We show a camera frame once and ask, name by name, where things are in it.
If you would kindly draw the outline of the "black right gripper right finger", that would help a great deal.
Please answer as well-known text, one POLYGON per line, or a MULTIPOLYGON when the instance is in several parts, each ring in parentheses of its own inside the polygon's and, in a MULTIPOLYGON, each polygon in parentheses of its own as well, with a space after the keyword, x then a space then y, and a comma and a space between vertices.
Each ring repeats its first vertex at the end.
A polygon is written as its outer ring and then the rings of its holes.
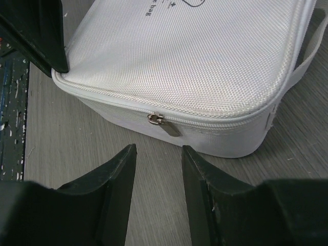
POLYGON ((182 148, 192 245, 327 245, 327 180, 245 183, 182 148))

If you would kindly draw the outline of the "grey medicine kit case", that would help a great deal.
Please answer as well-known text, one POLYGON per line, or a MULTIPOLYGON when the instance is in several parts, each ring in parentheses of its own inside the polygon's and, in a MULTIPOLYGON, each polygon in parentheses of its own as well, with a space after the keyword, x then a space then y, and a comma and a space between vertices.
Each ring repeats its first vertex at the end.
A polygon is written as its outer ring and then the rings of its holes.
POLYGON ((224 158, 253 153, 324 35, 327 1, 95 1, 66 46, 63 91, 109 122, 224 158))

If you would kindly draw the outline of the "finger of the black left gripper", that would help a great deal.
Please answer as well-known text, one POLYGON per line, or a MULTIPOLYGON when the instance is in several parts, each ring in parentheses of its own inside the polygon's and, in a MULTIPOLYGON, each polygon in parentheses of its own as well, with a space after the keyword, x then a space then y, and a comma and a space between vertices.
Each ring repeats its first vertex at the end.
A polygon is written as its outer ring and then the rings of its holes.
POLYGON ((48 77, 69 71, 60 0, 1 1, 1 38, 48 77))

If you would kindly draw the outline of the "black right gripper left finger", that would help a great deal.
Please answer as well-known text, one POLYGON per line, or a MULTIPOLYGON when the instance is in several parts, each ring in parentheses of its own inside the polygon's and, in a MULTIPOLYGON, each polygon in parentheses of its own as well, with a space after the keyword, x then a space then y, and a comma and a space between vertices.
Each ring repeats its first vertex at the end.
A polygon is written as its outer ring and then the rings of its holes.
POLYGON ((58 189, 1 182, 1 245, 124 245, 136 145, 58 189))

